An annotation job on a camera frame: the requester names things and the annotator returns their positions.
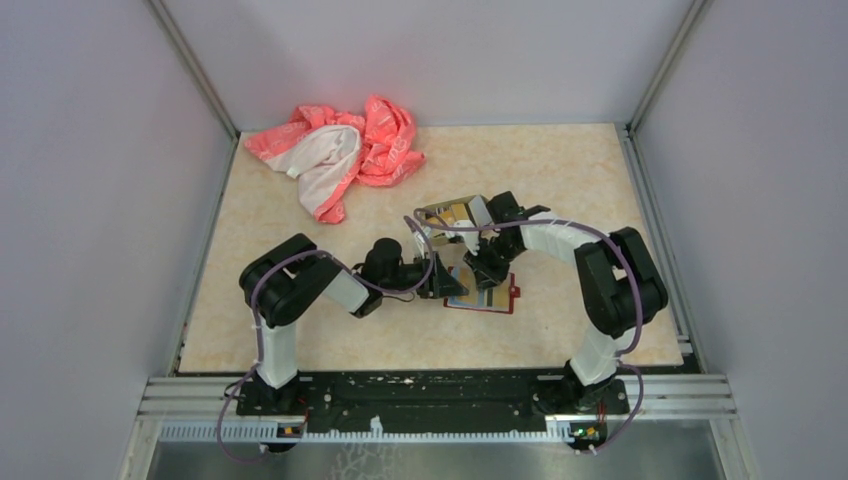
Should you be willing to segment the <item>red card holder wallet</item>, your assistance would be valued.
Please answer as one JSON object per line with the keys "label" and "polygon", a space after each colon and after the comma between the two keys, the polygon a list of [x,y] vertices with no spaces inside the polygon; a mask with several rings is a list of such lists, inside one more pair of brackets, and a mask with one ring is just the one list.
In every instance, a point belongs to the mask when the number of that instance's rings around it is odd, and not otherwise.
{"label": "red card holder wallet", "polygon": [[521,297],[521,289],[516,285],[514,273],[509,273],[505,282],[496,287],[478,290],[474,274],[469,267],[451,266],[448,272],[466,286],[469,293],[446,298],[443,302],[445,308],[504,315],[514,313],[515,300]]}

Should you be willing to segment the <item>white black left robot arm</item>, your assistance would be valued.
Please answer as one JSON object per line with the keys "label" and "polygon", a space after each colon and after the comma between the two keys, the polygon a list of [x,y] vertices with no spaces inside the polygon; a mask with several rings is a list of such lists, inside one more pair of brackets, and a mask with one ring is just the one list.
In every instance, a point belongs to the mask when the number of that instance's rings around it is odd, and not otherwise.
{"label": "white black left robot arm", "polygon": [[258,327],[253,388],[277,414],[292,411],[300,399],[295,322],[318,298],[362,318],[379,308],[387,295],[442,299],[469,293],[436,252],[407,263],[397,240],[380,238],[364,262],[348,271],[302,233],[250,263],[239,286]]}

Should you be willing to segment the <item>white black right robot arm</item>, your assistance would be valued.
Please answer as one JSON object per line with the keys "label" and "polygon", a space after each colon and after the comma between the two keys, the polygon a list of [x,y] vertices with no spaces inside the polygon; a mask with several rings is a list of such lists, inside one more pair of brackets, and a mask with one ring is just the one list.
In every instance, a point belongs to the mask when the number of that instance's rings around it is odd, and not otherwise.
{"label": "white black right robot arm", "polygon": [[533,251],[573,266],[590,325],[578,352],[564,365],[563,398],[590,411],[616,374],[622,355],[669,301],[667,288],[638,230],[609,234],[568,221],[541,205],[520,206],[511,192],[489,200],[491,220],[462,232],[464,261],[480,287],[504,282],[511,263]]}

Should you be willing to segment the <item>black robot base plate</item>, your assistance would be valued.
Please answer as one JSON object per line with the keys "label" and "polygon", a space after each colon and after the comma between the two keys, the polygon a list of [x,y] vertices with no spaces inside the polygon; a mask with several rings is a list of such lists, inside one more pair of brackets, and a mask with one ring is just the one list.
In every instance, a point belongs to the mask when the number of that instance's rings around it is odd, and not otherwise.
{"label": "black robot base plate", "polygon": [[303,416],[306,430],[363,432],[377,417],[390,433],[540,431],[549,415],[626,416],[620,379],[599,394],[569,399],[563,369],[301,372],[295,396],[271,401],[252,380],[236,395],[240,416]]}

